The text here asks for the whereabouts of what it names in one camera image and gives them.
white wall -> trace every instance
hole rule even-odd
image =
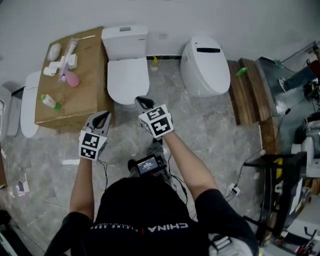
[[[229,59],[282,60],[320,39],[319,13],[319,0],[4,0],[0,85],[23,86],[50,42],[101,25],[147,25],[148,55],[180,55],[191,36],[212,35]]]

wall socket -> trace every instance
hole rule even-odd
[[[168,38],[168,33],[160,33],[160,34],[159,34],[159,39],[165,40],[165,39],[167,39],[167,38]]]

display screen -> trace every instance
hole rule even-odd
[[[147,172],[152,171],[153,169],[158,167],[158,163],[154,157],[147,159],[141,163],[138,163],[138,169],[141,174],[145,174]]]

person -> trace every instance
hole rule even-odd
[[[224,237],[238,255],[258,255],[253,231],[227,203],[206,165],[174,131],[163,138],[195,202],[198,222],[190,218],[166,175],[139,177],[132,161],[130,176],[105,190],[94,221],[92,161],[81,158],[70,212],[44,255],[69,249],[77,256],[211,255],[213,239]],[[164,158],[161,140],[153,140],[147,153]]]

toilet lid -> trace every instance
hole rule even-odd
[[[109,61],[107,89],[115,102],[134,104],[136,97],[148,93],[149,86],[147,58]]]
[[[219,44],[209,36],[194,36],[188,49],[197,77],[209,91],[224,94],[230,87],[230,71]]]
[[[23,135],[27,138],[32,138],[39,128],[35,124],[35,112],[40,75],[41,71],[29,74],[24,84],[20,125]]]

